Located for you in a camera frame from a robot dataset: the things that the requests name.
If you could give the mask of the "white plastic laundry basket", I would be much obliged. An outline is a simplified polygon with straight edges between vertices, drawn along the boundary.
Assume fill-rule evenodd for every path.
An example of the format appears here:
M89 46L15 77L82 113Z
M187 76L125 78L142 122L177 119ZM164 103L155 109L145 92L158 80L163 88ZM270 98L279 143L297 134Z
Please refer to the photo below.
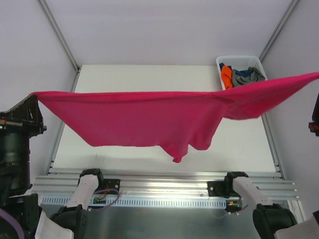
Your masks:
M225 86L221 78L220 63L223 63L224 65L227 65L227 66L231 66L232 69L236 69L239 71L247 70L249 67L255 67L265 77L265 80L268 79L260 59L256 56L249 56L249 55L219 56L216 58L216 65L217 65L217 70L218 70L219 80L221 83L222 90L225 90Z

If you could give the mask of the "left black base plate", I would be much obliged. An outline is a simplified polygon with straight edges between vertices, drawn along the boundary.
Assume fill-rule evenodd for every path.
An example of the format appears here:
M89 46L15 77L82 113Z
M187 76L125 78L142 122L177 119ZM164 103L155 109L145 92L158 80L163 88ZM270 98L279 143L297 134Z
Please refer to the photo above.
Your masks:
M121 180L120 179L104 179L102 190L108 189L108 191L101 192L102 195L117 195L117 192L112 191L112 189L120 191Z

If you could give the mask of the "aluminium frame post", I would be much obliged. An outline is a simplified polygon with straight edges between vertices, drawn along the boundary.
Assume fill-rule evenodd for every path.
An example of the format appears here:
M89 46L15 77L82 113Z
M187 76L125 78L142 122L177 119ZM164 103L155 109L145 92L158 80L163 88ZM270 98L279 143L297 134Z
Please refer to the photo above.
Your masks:
M284 27L287 24L287 22L289 21L290 17L292 16L294 11L296 10L299 3L300 3L300 0L290 1L287 9L285 10L284 14L280 18L278 24L276 25L273 33L271 34L269 40L267 41L264 49L262 50L262 52L259 56L259 59L261 62L267 57L268 53L270 52L270 50L274 46L276 40L278 39L279 35L281 34L282 30L284 29Z
M77 64L75 57L74 57L73 53L71 52L71 50L70 50L70 48L69 48L69 46L68 46L68 44L63 36L63 33L60 30L60 27L58 26L53 14L50 10L50 7L49 7L47 1L38 0L37 2L39 3L39 6L41 7L43 14L47 18L49 25L51 26L55 36L57 37L63 51L65 52L69 62L71 63L74 71L76 73L78 73L80 71L80 66Z

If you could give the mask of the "orange t shirt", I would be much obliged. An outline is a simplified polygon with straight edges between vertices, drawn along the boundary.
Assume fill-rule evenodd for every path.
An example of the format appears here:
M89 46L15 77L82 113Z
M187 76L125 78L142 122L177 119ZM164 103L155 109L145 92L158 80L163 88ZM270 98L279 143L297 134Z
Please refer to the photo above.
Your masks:
M226 90L233 88L232 69L224 65L221 69L221 79Z

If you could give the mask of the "grey t shirt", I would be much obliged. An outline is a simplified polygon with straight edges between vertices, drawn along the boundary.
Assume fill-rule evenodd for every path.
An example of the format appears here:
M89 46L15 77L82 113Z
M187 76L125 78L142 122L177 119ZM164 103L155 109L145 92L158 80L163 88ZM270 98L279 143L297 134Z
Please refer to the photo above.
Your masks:
M256 67L249 68L252 69L253 72L248 77L238 76L235 74L235 69L232 70L232 82L234 87L266 80L265 76Z

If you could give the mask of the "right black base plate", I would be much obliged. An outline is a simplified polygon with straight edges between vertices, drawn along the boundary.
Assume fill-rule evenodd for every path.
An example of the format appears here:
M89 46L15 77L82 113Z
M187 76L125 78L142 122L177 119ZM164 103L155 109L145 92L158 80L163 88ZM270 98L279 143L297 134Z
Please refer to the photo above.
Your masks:
M207 190L209 197L229 198L232 190L232 183L228 181L208 181Z

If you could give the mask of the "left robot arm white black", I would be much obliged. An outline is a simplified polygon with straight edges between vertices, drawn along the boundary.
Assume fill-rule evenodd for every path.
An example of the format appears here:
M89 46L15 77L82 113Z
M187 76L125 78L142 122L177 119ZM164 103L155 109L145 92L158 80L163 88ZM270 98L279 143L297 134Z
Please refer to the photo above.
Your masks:
M57 213L47 216L38 194L26 194L32 188L29 141L45 131L35 95L0 114L2 239L82 239L87 229L88 204L94 193L104 190L100 169L83 170L71 199Z

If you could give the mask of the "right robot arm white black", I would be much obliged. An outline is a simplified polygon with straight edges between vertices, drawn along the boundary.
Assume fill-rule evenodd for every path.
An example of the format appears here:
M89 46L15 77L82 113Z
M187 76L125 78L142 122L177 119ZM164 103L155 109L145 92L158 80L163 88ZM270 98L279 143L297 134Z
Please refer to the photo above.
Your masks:
M319 237L319 212L297 223L289 209L266 197L255 187L245 172L228 172L224 178L224 197L236 194L243 197L253 209L255 229L262 239L317 239Z

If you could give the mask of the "aluminium mounting rail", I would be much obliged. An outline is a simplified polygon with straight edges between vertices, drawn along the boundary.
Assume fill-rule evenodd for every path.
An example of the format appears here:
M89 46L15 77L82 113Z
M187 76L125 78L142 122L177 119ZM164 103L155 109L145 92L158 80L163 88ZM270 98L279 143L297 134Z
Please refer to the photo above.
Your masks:
M74 193L80 169L51 168L37 176L32 190L39 194L71 195ZM207 183L222 181L225 172L138 172L102 171L106 179L119 179L123 197L140 198L208 198ZM298 200L300 194L293 181L279 172L249 172L249 178L262 193L273 200Z

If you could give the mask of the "blue t shirt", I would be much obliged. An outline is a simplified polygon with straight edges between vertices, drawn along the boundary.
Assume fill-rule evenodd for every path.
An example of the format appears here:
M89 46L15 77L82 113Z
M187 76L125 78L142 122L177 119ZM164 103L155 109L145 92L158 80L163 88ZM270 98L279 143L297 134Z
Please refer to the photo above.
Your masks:
M220 69L222 70L222 68L225 66L224 63L219 63L219 67ZM248 69L248 70L242 70L242 71L238 71L238 70L235 70L235 74L238 75L238 76L243 76L243 77L248 77L252 74L253 70L252 69Z

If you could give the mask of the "right aluminium frame post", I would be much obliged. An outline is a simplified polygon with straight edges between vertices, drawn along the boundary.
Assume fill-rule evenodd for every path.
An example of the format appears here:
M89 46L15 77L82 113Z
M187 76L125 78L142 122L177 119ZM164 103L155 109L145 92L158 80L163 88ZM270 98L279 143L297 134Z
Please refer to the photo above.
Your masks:
M284 27L287 24L287 22L289 21L290 17L292 16L294 11L296 10L299 3L300 3L300 0L290 1L287 9L285 10L284 14L280 18L278 24L276 25L273 33L271 34L269 40L267 41L264 49L262 50L262 52L259 56L259 59L261 62L267 57L268 53L270 52L270 50L274 46L276 40L278 39L279 35L281 34L282 30L284 29Z

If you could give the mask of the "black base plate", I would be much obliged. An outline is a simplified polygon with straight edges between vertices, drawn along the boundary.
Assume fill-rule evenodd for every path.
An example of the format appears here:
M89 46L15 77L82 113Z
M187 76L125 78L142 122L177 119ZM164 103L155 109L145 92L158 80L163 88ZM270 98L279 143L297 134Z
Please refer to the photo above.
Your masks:
M108 191L101 192L102 195L117 195L117 192L112 191L112 189L120 191L121 180L120 179L104 179L102 190L108 189Z
M232 183L228 181L208 181L207 190L209 197L229 198L232 190Z

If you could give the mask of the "left aluminium frame post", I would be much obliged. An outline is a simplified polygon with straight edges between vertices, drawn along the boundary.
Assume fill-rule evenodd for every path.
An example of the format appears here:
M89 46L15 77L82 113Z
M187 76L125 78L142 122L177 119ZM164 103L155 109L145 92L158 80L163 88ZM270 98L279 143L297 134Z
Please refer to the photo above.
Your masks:
M80 71L80 66L77 64L75 57L74 57L73 53L71 52L71 50L70 50L70 48L69 48L69 46L68 46L68 44L63 36L63 33L60 30L60 27L58 26L53 14L50 10L50 7L49 7L47 1L38 0L37 2L39 3L39 6L41 7L43 14L47 18L49 25L51 26L55 36L57 37L63 51L65 52L69 62L71 63L74 71L76 73L78 73Z

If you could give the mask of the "pink t shirt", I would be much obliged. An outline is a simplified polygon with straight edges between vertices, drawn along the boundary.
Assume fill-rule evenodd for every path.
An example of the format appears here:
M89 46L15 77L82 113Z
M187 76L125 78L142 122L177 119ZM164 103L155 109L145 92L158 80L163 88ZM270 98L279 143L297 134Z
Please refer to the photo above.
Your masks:
M217 92L35 95L91 146L159 146L180 163L189 147L210 147L222 119L258 118L318 78L314 72Z

